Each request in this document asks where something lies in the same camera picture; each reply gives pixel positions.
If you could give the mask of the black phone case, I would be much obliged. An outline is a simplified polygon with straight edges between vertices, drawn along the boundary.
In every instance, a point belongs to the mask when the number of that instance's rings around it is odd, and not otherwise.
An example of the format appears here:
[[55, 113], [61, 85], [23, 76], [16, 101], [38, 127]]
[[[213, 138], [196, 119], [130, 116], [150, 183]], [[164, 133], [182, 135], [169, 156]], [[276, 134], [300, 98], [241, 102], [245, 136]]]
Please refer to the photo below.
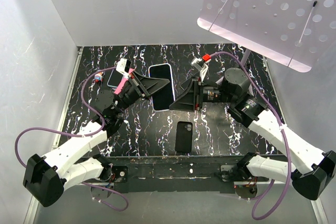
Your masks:
[[193, 124], [179, 121], [176, 129], [175, 151], [190, 153], [192, 151]]

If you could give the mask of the small toy figurine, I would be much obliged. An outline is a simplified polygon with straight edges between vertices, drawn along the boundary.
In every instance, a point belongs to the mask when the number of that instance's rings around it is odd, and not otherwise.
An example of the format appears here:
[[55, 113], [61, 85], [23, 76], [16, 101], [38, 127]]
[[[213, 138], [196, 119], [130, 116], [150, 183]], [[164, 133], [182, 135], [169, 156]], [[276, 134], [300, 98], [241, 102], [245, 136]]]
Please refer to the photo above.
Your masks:
[[95, 74], [95, 76], [94, 76], [95, 83], [102, 82], [103, 81], [103, 76], [104, 76], [104, 72], [98, 72], [97, 74]]

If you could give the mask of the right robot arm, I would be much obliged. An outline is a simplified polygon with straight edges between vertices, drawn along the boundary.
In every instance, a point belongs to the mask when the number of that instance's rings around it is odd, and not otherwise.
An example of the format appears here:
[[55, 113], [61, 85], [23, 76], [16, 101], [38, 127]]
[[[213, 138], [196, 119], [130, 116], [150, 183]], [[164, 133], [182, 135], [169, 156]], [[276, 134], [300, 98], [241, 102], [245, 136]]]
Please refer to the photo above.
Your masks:
[[239, 68], [226, 70], [220, 85], [193, 78], [170, 105], [170, 110], [194, 112], [205, 102], [228, 103], [227, 112], [236, 122], [262, 136], [291, 161], [281, 162], [248, 153], [233, 168], [223, 172], [223, 178], [226, 181], [248, 181], [253, 177], [290, 181], [300, 195], [317, 200], [335, 176], [335, 152], [312, 146], [282, 124], [270, 108], [249, 94], [249, 86], [249, 79]]

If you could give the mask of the pink marker pen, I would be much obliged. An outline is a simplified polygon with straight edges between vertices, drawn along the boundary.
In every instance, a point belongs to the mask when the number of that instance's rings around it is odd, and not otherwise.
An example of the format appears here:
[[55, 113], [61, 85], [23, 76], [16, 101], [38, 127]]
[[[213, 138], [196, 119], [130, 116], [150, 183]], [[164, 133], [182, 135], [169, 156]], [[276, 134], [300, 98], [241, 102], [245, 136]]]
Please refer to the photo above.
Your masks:
[[119, 94], [127, 81], [128, 79], [123, 77], [120, 83], [118, 84], [117, 88], [114, 90], [114, 94]]

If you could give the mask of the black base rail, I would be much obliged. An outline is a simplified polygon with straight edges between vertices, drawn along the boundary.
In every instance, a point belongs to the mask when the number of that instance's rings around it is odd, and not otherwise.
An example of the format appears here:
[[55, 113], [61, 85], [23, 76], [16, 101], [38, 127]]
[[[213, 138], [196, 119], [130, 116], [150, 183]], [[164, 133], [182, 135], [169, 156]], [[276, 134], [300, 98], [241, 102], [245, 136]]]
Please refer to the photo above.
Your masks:
[[115, 182], [121, 193], [216, 191], [234, 193], [234, 183], [219, 178], [221, 167], [234, 166], [242, 156], [108, 157], [114, 167], [125, 167], [125, 182]]

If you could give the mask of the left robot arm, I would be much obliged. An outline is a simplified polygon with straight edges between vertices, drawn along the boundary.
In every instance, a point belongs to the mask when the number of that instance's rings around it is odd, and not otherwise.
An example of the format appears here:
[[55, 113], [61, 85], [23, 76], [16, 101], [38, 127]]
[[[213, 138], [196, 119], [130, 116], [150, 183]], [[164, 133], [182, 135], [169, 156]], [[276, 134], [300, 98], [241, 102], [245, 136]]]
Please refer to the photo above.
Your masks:
[[79, 162], [84, 154], [106, 141], [118, 131], [124, 121], [124, 112], [139, 99], [149, 99], [170, 85], [170, 80], [142, 76], [136, 71], [120, 93], [104, 90], [97, 96], [95, 116], [77, 134], [58, 148], [39, 156], [31, 156], [25, 166], [23, 186], [44, 206], [53, 205], [65, 190], [97, 179], [106, 182], [112, 175], [112, 163], [100, 154]]

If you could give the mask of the phone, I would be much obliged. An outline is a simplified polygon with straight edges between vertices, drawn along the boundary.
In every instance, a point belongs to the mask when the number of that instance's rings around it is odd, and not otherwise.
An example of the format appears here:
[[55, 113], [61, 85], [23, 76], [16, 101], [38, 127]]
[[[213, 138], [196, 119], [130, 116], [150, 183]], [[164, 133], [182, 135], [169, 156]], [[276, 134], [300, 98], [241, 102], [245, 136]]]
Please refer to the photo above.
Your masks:
[[111, 75], [108, 79], [107, 86], [116, 89], [123, 79], [123, 75], [119, 73], [116, 69], [111, 71]]

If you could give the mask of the perforated lilac board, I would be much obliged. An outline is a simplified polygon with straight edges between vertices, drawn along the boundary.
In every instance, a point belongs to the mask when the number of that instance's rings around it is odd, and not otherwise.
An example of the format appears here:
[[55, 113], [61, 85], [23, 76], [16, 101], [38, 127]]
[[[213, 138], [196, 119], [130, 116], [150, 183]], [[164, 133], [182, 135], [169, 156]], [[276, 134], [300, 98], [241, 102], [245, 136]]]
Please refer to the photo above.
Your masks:
[[335, 49], [335, 0], [203, 0], [197, 24], [298, 72]]

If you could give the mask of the lilac tripod stand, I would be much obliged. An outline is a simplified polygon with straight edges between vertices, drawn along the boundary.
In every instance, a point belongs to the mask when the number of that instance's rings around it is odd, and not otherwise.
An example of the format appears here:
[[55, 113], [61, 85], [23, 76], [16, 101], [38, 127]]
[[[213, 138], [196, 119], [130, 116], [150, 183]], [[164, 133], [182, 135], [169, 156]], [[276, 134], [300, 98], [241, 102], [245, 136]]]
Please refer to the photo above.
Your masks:
[[[242, 57], [242, 59], [240, 61], [240, 63], [242, 65], [244, 65], [244, 67], [245, 67], [245, 69], [246, 69], [247, 72], [249, 71], [249, 68], [250, 68], [250, 64], [247, 62], [248, 58], [250, 56], [250, 53], [251, 53], [251, 50], [250, 49], [246, 49], [245, 52], [243, 53], [243, 57]], [[221, 84], [222, 81], [223, 81], [223, 77], [221, 77], [220, 79], [218, 79], [215, 83], [216, 84]], [[253, 86], [251, 84], [249, 86], [248, 92], [249, 92], [249, 94], [254, 95]]]

